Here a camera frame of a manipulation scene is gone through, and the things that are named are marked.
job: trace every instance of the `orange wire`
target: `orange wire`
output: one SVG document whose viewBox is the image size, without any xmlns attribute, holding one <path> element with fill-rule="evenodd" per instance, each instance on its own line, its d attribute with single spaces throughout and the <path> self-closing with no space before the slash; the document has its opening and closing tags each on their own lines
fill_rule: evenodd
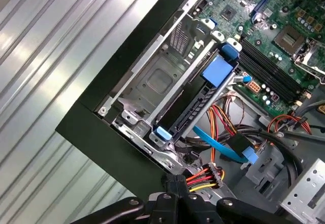
<svg viewBox="0 0 325 224">
<path fill-rule="evenodd" d="M 191 176 L 191 177 L 187 178 L 187 179 L 186 179 L 186 181 L 187 181 L 187 182 L 188 182 L 188 181 L 191 181 L 192 179 L 194 179 L 194 178 L 196 178 L 196 177 L 200 176 L 202 173 L 206 172 L 207 170 L 208 170 L 208 168 L 206 168 L 206 169 L 203 169 L 202 171 L 200 171 L 200 172 L 196 173 L 195 175 L 193 175 L 193 176 Z"/>
<path fill-rule="evenodd" d="M 274 130 L 275 130 L 275 131 L 278 131 L 278 126 L 279 126 L 280 121 L 282 121 L 282 120 L 284 120 L 284 119 L 286 119 L 286 118 L 289 118 L 289 119 L 294 120 L 294 121 L 298 121 L 298 120 L 300 119 L 299 117 L 293 117 L 293 116 L 285 115 L 285 114 L 283 114 L 283 115 L 279 115 L 279 116 L 276 116 L 276 117 L 274 117 L 273 120 L 270 122 L 270 124 L 269 124 L 269 126 L 268 126 L 268 132 L 270 132 L 272 124 L 273 124 L 273 123 L 275 122 L 275 120 L 278 119 L 278 118 L 280 118 L 280 119 L 276 122 L 276 124 L 275 124 L 275 126 L 274 126 Z M 309 124 L 308 124 L 307 122 L 304 122 L 304 123 L 302 124 L 302 127 L 303 127 L 303 129 L 304 129 L 307 133 L 311 133 L 310 126 L 309 126 Z"/>
</svg>

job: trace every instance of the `ventilation grille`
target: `ventilation grille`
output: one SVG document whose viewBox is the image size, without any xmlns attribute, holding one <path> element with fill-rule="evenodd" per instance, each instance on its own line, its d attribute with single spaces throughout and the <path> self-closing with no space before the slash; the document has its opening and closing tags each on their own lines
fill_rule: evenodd
<svg viewBox="0 0 325 224">
<path fill-rule="evenodd" d="M 176 28 L 172 31 L 170 45 L 181 55 L 184 54 L 185 47 L 188 43 L 188 36 L 182 30 L 182 22 L 176 26 Z"/>
</svg>

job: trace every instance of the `capacitor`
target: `capacitor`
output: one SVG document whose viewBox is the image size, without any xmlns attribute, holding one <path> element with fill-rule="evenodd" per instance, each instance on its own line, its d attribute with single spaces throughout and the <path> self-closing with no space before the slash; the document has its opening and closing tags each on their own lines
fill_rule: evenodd
<svg viewBox="0 0 325 224">
<path fill-rule="evenodd" d="M 288 6 L 283 6 L 282 9 L 281 9 L 281 11 L 283 13 L 288 13 L 289 12 L 289 7 Z"/>
<path fill-rule="evenodd" d="M 289 7 L 283 6 L 282 9 L 279 11 L 281 17 L 285 17 L 289 14 Z"/>
<path fill-rule="evenodd" d="M 262 19 L 260 19 L 260 18 L 258 17 L 258 18 L 255 19 L 254 24 L 257 24 L 257 23 L 260 23 L 260 22 L 262 22 Z"/>
</svg>

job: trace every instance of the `cable bundle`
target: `cable bundle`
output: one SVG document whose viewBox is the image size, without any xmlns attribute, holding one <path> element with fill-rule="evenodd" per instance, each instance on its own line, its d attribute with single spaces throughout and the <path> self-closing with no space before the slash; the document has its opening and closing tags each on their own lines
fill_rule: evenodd
<svg viewBox="0 0 325 224">
<path fill-rule="evenodd" d="M 206 187 L 221 187 L 224 176 L 225 172 L 222 167 L 216 167 L 214 164 L 209 163 L 203 166 L 203 170 L 187 178 L 186 182 L 189 191 L 194 192 Z"/>
</svg>

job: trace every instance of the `corrugated metal surface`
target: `corrugated metal surface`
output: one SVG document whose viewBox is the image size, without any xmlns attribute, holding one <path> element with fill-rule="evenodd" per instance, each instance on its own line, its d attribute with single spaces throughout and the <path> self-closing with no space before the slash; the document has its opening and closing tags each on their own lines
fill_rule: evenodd
<svg viewBox="0 0 325 224">
<path fill-rule="evenodd" d="M 0 12 L 0 223 L 69 223 L 131 195 L 54 131 L 157 0 L 10 0 Z"/>
</svg>

